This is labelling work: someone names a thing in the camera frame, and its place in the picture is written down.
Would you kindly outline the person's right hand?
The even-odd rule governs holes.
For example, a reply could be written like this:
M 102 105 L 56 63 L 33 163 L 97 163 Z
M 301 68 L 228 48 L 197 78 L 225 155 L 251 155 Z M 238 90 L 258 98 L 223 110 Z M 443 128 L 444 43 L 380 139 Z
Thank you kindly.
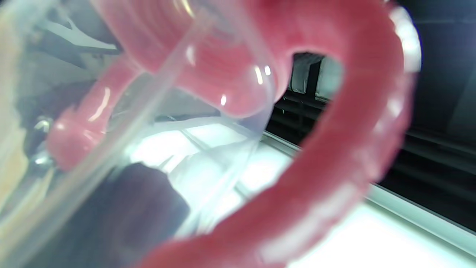
M 190 213 L 162 171 L 141 163 L 111 175 L 26 268 L 131 268 Z

